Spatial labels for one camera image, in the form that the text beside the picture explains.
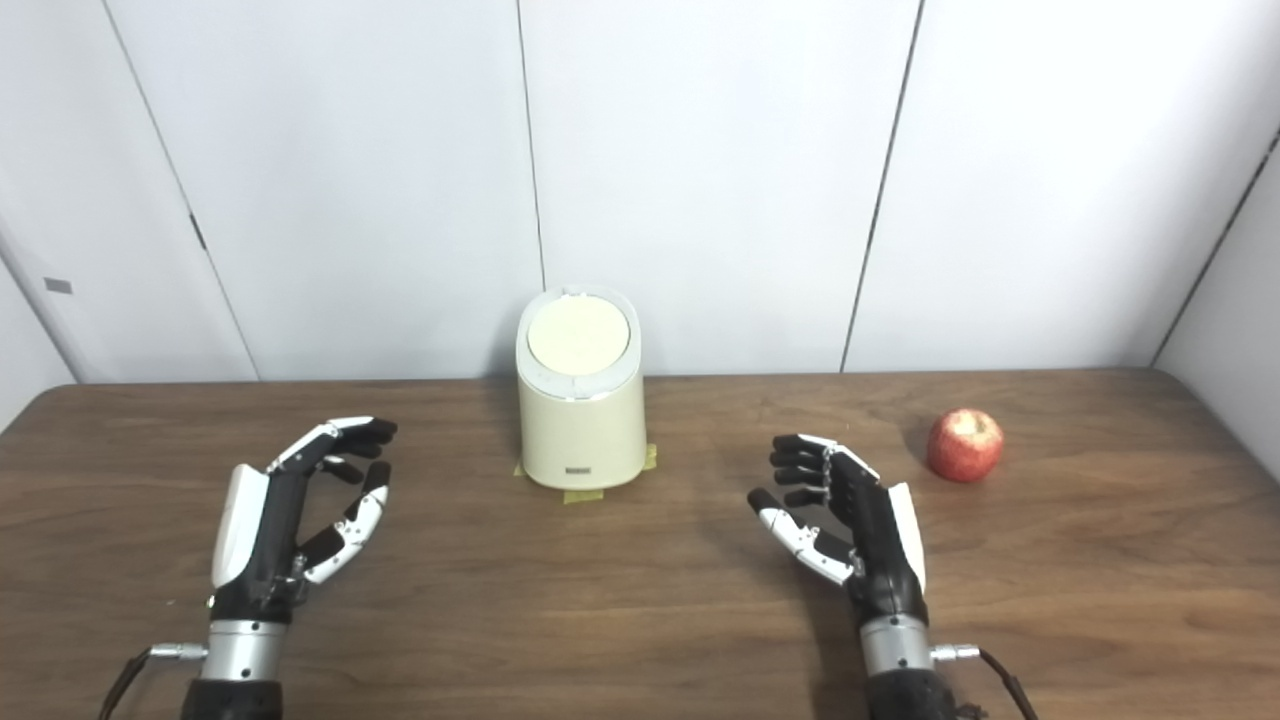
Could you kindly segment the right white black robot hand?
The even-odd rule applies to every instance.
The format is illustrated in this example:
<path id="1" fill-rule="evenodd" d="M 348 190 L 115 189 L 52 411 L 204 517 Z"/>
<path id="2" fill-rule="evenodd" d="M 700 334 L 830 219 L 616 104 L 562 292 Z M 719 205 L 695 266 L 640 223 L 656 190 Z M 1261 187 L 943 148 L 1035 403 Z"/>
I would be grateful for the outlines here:
<path id="1" fill-rule="evenodd" d="M 904 616 L 927 625 L 925 584 L 879 474 L 840 442 L 803 433 L 776 436 L 769 462 L 787 493 L 755 488 L 749 506 L 803 566 L 844 588 L 856 624 Z"/>

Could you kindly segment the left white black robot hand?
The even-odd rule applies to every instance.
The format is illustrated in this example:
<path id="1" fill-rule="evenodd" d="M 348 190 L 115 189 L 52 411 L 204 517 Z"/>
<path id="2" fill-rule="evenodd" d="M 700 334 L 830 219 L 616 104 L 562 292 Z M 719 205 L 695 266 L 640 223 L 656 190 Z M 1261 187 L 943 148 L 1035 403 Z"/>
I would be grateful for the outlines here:
<path id="1" fill-rule="evenodd" d="M 291 623 L 308 592 L 328 582 L 372 538 L 389 498 L 390 464 L 380 459 L 398 425 L 376 416 L 317 424 L 265 468 L 230 474 L 212 553 L 214 623 Z M 342 515 L 298 537 L 308 487 L 328 474 L 358 489 Z"/>

